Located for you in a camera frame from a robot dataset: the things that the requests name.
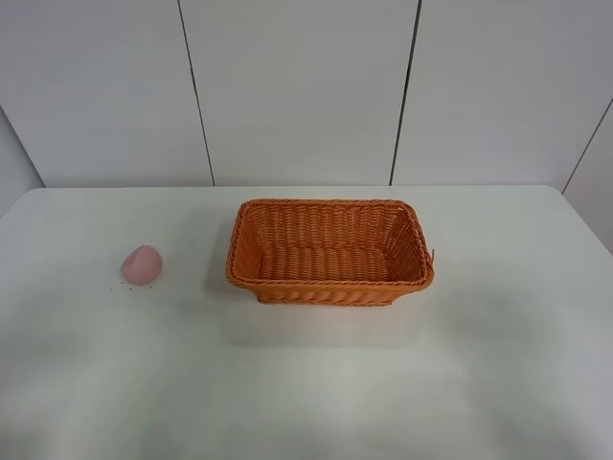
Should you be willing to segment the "orange wicker basket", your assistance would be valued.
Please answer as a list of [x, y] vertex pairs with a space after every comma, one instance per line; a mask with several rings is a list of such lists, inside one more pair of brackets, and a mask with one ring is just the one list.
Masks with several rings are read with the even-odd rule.
[[266, 198], [239, 207], [225, 273], [263, 304], [378, 307], [428, 288], [435, 269], [403, 201]]

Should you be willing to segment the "pink peach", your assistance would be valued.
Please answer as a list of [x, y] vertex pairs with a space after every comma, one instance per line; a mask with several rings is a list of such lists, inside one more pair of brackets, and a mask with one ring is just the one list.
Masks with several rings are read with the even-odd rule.
[[154, 282], [162, 269], [163, 260], [160, 254], [149, 245], [141, 245], [124, 260], [121, 273], [128, 283], [143, 286]]

